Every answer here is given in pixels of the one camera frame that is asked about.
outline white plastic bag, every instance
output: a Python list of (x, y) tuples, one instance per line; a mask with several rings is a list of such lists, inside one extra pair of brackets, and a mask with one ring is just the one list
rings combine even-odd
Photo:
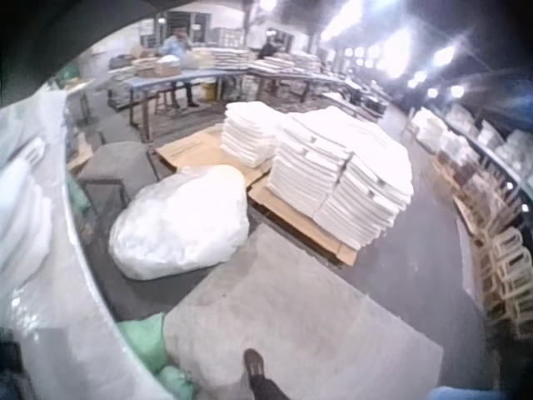
[(109, 247), (127, 277), (148, 280), (227, 261), (248, 228), (244, 177), (217, 165), (143, 188), (113, 225)]

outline shoe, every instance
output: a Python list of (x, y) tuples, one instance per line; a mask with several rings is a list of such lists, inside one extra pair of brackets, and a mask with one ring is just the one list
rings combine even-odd
[(265, 376), (265, 363), (263, 357), (253, 348), (244, 352), (244, 367), (247, 369), (248, 379), (256, 376)]

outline factory floor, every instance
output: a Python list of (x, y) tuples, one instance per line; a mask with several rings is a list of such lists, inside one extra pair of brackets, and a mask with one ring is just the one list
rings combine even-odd
[[(104, 92), (91, 92), (89, 102), (97, 121), (86, 128), (87, 140), (95, 148), (97, 139), (92, 135), (95, 128), (101, 128), (110, 143), (139, 140), (138, 133), (127, 123), (127, 114), (116, 113), (107, 106)], [(222, 111), (223, 107), (205, 107), (183, 116), (175, 122), (174, 132), (155, 135), (156, 146), (221, 122)], [(405, 123), (405, 114), (390, 106), (380, 125), (409, 151), (415, 189), (411, 205), (398, 215), (393, 228), (359, 252), (355, 266), (342, 269), (327, 266), (443, 347), (440, 385), (490, 388), (492, 362), (486, 350), (483, 317), (463, 289), (456, 212), (431, 176), (431, 156), (412, 142), (411, 137), (401, 137)], [(170, 173), (160, 163), (157, 169), (164, 176)], [(112, 223), (121, 211), (118, 194), (91, 194)], [(253, 209), (249, 214), (252, 229), (259, 223), (267, 223), (298, 247), (306, 248)], [(135, 282), (121, 275), (107, 253), (105, 238), (85, 249), (102, 294), (119, 321), (169, 311), (212, 270), (206, 268), (155, 281)], [(327, 264), (311, 249), (307, 250)]]

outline stack of white fabric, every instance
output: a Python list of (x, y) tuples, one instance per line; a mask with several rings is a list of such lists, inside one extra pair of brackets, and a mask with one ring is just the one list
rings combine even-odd
[(496, 148), (505, 143), (495, 127), (490, 125), (487, 121), (482, 121), (481, 124), (483, 128), (481, 129), (480, 136), (477, 137), (477, 140), (479, 140), (481, 144), (484, 144), (490, 150), (496, 150)]
[(262, 73), (282, 73), (282, 74), (298, 74), (303, 73), (303, 70), (295, 68), (292, 61), (283, 60), (278, 57), (265, 57), (264, 60), (255, 60), (248, 64), (251, 69), (256, 69)]
[(284, 117), (263, 102), (228, 104), (221, 149), (248, 167), (257, 167), (274, 155)]
[(411, 202), (411, 164), (404, 147), (366, 122), (354, 132), (353, 155), (313, 219), (358, 250), (392, 227)]
[(278, 54), (277, 57), (292, 61), (295, 68), (302, 70), (304, 73), (320, 73), (320, 58), (313, 54), (291, 52)]
[(391, 227), (413, 194), (405, 148), (336, 107), (289, 117), (267, 186), (356, 250)]
[(477, 137), (479, 134), (479, 131), (474, 127), (472, 114), (457, 103), (451, 105), (450, 111), (446, 114), (446, 120), (454, 127), (461, 129), (473, 137)]
[(211, 52), (214, 68), (239, 70), (246, 69), (250, 60), (250, 52), (236, 48), (206, 47), (203, 52)]
[(341, 143), (346, 127), (328, 127), (330, 116), (327, 110), (290, 113), (291, 118), (281, 125), (268, 178), (268, 187), (275, 194), (310, 217), (332, 192), (350, 157)]
[(422, 108), (416, 113), (412, 121), (419, 128), (416, 138), (426, 145), (432, 152), (439, 151), (442, 133), (447, 130), (446, 125), (433, 112)]

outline ceiling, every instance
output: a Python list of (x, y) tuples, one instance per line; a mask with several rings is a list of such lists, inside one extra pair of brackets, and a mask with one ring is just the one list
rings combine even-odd
[[(364, 0), (360, 23), (336, 41), (340, 48), (383, 43), (400, 28), (411, 32), (405, 86), (414, 72), (426, 70), (426, 86), (466, 88), (461, 99), (483, 107), (495, 125), (533, 131), (533, 23), (520, 2), (496, 0)], [(332, 12), (341, 1), (328, 2)], [(432, 58), (453, 44), (454, 60), (434, 68)]]
[[(363, 0), (362, 21), (339, 43), (355, 47), (384, 41), (399, 28), (412, 32), (406, 78), (427, 68), (429, 83), (464, 84), (461, 99), (485, 106), (502, 120), (533, 131), (532, 16), (519, 0)], [(179, 0), (9, 0), (2, 4), (2, 105), (32, 94), (65, 63), (117, 29)], [(290, 14), (331, 21), (346, 0), (284, 0)], [(432, 72), (436, 50), (454, 43), (454, 61)]]

